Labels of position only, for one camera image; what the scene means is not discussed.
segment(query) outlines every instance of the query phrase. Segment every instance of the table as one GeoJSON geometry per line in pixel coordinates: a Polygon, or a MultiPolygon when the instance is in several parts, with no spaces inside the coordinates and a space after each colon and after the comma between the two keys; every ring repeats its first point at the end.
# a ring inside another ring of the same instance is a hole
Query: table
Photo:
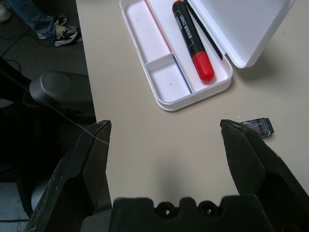
{"type": "Polygon", "coordinates": [[[118,0],[76,0],[97,121],[112,121],[107,179],[111,200],[180,198],[216,204],[237,194],[220,120],[269,117],[265,142],[309,193],[309,1],[298,0],[251,68],[231,87],[174,113],[151,92],[118,0]]]}

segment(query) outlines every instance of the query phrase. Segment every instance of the person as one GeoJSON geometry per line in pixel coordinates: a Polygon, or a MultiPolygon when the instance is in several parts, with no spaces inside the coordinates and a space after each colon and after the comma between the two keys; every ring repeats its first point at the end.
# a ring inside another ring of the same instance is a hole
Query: person
{"type": "Polygon", "coordinates": [[[0,23],[11,17],[10,7],[34,30],[40,39],[49,39],[54,46],[69,44],[78,34],[77,27],[65,26],[65,16],[44,14],[32,0],[0,0],[0,23]]]}

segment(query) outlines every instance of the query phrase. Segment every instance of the cable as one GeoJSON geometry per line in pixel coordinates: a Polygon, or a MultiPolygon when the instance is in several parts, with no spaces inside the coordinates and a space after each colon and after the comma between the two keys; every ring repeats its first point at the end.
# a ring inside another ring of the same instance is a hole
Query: cable
{"type": "Polygon", "coordinates": [[[39,45],[43,46],[43,47],[54,47],[53,45],[44,45],[40,42],[39,38],[37,38],[34,35],[24,35],[24,36],[29,36],[31,38],[33,38],[39,45]]]}
{"type": "Polygon", "coordinates": [[[38,38],[36,38],[35,36],[33,35],[26,35],[26,33],[30,30],[30,28],[28,28],[23,34],[21,35],[18,35],[18,36],[14,36],[14,37],[11,37],[11,38],[4,38],[4,37],[0,37],[1,39],[3,40],[12,40],[12,39],[15,39],[15,38],[18,38],[14,43],[12,43],[5,51],[4,53],[1,55],[1,57],[3,57],[22,37],[24,36],[29,36],[31,38],[33,38],[39,45],[43,46],[43,47],[54,47],[52,45],[44,45],[42,44],[38,38]]]}
{"type": "Polygon", "coordinates": [[[21,34],[17,40],[14,41],[14,43],[12,43],[5,51],[4,53],[1,55],[1,57],[3,57],[10,49],[11,47],[13,47],[28,31],[30,30],[30,28],[28,28],[23,34],[21,34]]]}
{"type": "Polygon", "coordinates": [[[29,219],[17,219],[17,220],[0,220],[0,223],[13,223],[13,222],[27,222],[29,219]]]}
{"type": "Polygon", "coordinates": [[[18,68],[19,68],[19,72],[21,72],[21,65],[16,61],[16,60],[13,60],[13,59],[6,59],[5,60],[6,62],[13,62],[13,63],[15,63],[15,64],[17,64],[18,65],[18,68]]]}

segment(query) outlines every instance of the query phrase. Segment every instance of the floor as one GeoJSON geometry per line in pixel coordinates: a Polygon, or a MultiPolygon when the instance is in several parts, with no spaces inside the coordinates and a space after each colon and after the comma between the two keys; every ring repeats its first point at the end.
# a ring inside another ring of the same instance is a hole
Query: floor
{"type": "MultiPolygon", "coordinates": [[[[37,5],[48,15],[65,14],[67,25],[78,26],[79,20],[75,0],[45,0],[37,5]]],[[[50,47],[46,40],[39,40],[36,33],[12,10],[9,22],[0,24],[0,56],[30,80],[43,72],[60,71],[88,75],[84,55],[83,39],[63,47],[50,47]]],[[[11,102],[0,99],[0,107],[11,102]]],[[[83,232],[105,232],[111,215],[108,186],[103,189],[104,197],[99,204],[98,214],[84,221],[83,232]]],[[[0,183],[0,231],[21,232],[27,222],[1,222],[2,220],[27,219],[20,203],[15,183],[0,183]]]]}

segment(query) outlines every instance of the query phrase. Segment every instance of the sneaker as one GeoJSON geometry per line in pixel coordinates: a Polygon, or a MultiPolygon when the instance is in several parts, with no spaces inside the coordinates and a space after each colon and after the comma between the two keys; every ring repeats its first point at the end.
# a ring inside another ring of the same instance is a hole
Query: sneaker
{"type": "Polygon", "coordinates": [[[71,43],[77,36],[77,27],[65,27],[56,24],[56,40],[54,45],[56,47],[71,43]]]}
{"type": "Polygon", "coordinates": [[[4,0],[0,0],[0,23],[5,23],[11,18],[10,6],[4,0]]]}
{"type": "MultiPolygon", "coordinates": [[[[61,15],[61,16],[55,17],[55,22],[58,25],[61,25],[61,26],[64,26],[67,23],[67,20],[68,20],[68,17],[66,17],[65,15],[61,15]]],[[[44,36],[43,34],[39,34],[38,33],[38,37],[41,40],[45,40],[46,39],[46,36],[44,36]]]]}

